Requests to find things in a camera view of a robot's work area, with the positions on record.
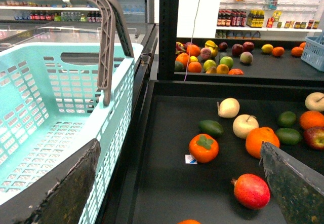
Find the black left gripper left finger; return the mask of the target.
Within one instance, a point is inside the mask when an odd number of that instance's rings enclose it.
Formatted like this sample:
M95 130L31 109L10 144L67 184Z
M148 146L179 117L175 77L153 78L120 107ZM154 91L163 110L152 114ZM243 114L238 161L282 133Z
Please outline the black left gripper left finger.
M78 223L96 176L100 143L92 139L1 205L1 223Z

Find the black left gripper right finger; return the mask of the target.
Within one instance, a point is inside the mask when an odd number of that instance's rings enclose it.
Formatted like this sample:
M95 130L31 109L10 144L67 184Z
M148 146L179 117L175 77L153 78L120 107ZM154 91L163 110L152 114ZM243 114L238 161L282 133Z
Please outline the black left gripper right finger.
M323 223L323 175L270 142L262 144L260 153L286 223Z

